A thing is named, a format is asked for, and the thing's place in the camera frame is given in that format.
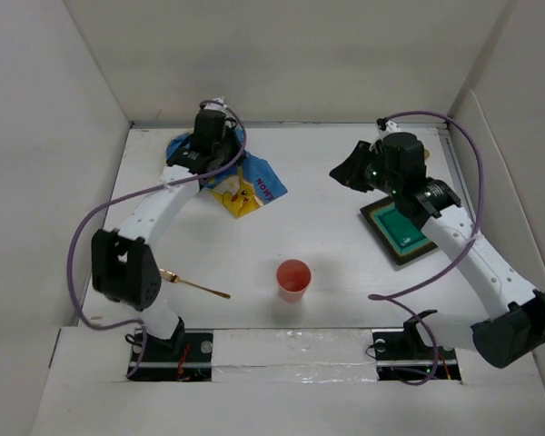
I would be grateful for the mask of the blue Pikachu placemat cloth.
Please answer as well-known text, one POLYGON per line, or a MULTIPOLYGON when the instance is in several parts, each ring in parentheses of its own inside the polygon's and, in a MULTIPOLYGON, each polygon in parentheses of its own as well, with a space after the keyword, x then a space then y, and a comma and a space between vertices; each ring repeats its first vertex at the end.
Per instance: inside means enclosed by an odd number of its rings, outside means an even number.
POLYGON ((288 192, 268 162, 249 152, 235 166, 200 181, 200 185, 235 218, 254 212, 288 192))

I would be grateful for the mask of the green square ceramic plate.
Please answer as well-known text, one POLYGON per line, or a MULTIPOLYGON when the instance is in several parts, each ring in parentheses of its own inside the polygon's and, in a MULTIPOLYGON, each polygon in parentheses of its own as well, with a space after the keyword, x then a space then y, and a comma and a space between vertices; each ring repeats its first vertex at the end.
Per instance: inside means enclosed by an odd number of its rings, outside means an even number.
POLYGON ((437 249, 435 243, 396 209, 390 197, 362 207, 360 214, 392 262, 398 267, 437 249))

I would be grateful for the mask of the pink plastic cup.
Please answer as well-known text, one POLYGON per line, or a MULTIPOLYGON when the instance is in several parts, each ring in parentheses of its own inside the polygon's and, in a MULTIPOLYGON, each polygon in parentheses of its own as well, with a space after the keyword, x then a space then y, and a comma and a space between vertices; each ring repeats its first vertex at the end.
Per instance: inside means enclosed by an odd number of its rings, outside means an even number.
POLYGON ((298 302, 310 286, 312 272, 303 261, 289 259, 276 271, 279 295, 286 302, 298 302))

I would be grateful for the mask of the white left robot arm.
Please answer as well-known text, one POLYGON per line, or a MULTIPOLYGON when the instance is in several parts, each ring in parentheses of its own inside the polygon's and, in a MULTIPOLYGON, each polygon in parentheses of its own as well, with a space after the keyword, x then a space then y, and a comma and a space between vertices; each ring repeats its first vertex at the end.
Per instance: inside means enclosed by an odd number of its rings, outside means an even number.
POLYGON ((154 248, 183 206, 242 158, 245 136, 236 133, 238 125, 224 103, 204 103, 192 133, 166 159, 159 188, 121 224, 97 231, 91 241, 94 290, 134 309, 154 338, 154 351, 168 361, 183 352, 184 338, 178 332, 183 323, 161 296, 154 248))

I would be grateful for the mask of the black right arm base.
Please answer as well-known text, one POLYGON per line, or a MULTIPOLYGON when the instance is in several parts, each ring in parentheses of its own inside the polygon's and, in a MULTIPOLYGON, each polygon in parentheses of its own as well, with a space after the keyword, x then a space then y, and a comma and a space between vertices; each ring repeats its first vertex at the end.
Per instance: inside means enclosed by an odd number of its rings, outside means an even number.
POLYGON ((419 320, 431 314, 434 310, 420 312, 401 327, 372 329, 372 343, 365 354, 375 362, 379 382, 418 384, 429 376, 434 381, 462 381, 456 351, 440 347, 435 358, 434 348, 420 336, 419 320))

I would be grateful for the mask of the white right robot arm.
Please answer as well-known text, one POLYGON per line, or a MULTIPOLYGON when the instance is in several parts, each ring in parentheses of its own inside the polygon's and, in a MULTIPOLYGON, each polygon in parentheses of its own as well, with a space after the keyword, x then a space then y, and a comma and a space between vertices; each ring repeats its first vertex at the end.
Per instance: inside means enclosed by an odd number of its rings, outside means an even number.
POLYGON ((388 194, 396 209, 447 255, 487 313, 484 321, 463 321, 430 312, 432 332, 417 326, 401 336, 407 354, 423 357, 436 340, 444 347, 474 350, 502 369, 545 343, 545 291, 511 268, 479 233, 449 185, 427 175, 424 146, 416 135, 398 132, 373 144, 360 141, 330 176, 355 191, 388 194))

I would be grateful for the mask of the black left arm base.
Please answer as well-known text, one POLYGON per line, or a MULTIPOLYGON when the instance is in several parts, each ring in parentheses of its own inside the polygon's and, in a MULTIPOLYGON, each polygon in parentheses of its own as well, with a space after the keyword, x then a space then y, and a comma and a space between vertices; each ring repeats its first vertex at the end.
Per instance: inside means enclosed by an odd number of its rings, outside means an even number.
POLYGON ((149 342, 131 382, 210 382, 212 380, 213 331, 188 330, 176 354, 149 342))

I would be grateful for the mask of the gold fork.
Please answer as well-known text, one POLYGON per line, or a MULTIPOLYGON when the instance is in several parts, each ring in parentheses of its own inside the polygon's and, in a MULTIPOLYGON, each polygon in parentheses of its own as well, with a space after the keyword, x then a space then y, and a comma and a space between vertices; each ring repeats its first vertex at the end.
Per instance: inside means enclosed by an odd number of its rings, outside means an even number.
POLYGON ((216 295, 216 296, 218 296, 220 298, 224 298, 226 300, 230 300, 232 298, 232 296, 229 293, 216 291, 214 289, 202 286, 200 284, 190 282, 190 281, 186 281, 185 279, 182 279, 179 275, 175 274, 174 272, 170 272, 170 271, 167 271, 165 269, 160 269, 159 273, 160 273, 161 278, 166 282, 173 283, 173 284, 182 283, 182 284, 185 284, 187 286, 191 286, 191 287, 193 287, 195 289, 199 289, 199 290, 202 290, 204 292, 208 292, 210 294, 216 295))

